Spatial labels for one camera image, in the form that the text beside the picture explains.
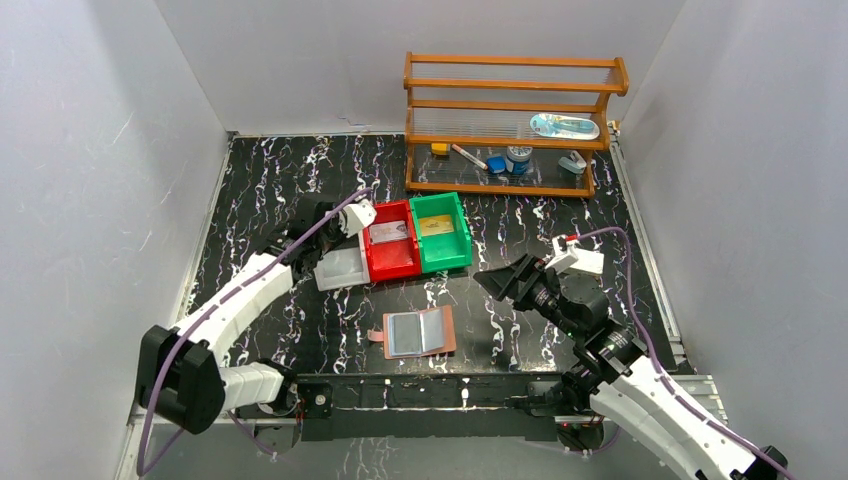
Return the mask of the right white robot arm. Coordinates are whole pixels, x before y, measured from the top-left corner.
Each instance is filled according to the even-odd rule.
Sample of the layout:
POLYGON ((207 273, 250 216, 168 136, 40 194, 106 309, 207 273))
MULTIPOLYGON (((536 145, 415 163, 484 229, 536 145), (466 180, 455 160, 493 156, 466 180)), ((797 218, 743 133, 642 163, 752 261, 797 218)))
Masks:
POLYGON ((558 275, 525 255, 474 279, 495 300, 535 311, 573 341, 572 368, 542 393, 510 406, 577 414, 591 411, 627 431, 681 479, 787 479, 788 461, 730 431, 665 372, 648 348, 609 315, 599 282, 585 274, 558 275))

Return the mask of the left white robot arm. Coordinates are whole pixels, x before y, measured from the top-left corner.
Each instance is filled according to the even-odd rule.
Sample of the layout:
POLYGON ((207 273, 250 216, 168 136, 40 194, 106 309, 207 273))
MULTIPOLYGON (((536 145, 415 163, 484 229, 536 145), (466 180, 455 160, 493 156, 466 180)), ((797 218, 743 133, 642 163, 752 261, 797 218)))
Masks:
POLYGON ((294 373, 270 359, 228 367, 225 357, 275 300, 375 221, 369 192, 340 202, 304 195, 295 216, 272 230, 206 303, 169 328, 151 327, 140 343, 136 404, 192 434, 241 407, 263 405, 275 416, 293 412, 299 400, 294 373))

